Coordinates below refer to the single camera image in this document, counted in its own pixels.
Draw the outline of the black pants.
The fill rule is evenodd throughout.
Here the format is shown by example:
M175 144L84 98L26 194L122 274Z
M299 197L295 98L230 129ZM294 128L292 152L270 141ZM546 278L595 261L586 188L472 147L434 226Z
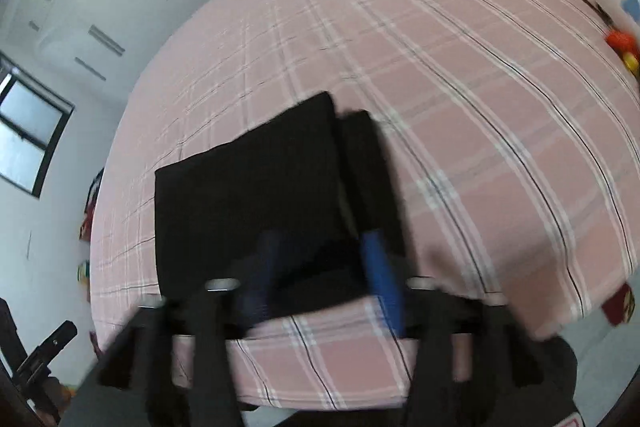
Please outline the black pants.
M364 296L399 322L404 252L375 122L337 113L327 93L155 173L160 292L184 300L235 279L246 326Z

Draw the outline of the pink plaid bed sheet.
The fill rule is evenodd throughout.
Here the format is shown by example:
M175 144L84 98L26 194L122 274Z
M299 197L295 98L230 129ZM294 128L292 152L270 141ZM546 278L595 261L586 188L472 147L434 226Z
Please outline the pink plaid bed sheet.
M639 92L582 0L210 0L128 98L91 237L107 346L157 292L154 173L328 91L380 125L427 277L538 337L639 264Z

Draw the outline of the red items on shelf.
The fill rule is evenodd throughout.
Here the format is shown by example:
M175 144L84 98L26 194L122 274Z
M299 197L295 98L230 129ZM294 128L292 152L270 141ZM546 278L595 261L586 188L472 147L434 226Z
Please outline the red items on shelf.
M84 217L79 228L79 240L81 242L89 244L91 242L92 226L94 213L96 212L96 202L98 201L99 191L104 175L104 170L101 169L98 174L93 178L84 207ZM90 261L84 261L79 265L77 269L77 280L85 287L87 301L90 301Z

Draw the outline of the dark framed window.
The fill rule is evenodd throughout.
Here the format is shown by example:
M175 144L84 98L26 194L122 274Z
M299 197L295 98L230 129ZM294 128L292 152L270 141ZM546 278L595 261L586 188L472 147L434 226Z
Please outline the dark framed window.
M1 57L1 178L38 198L74 111L44 84Z

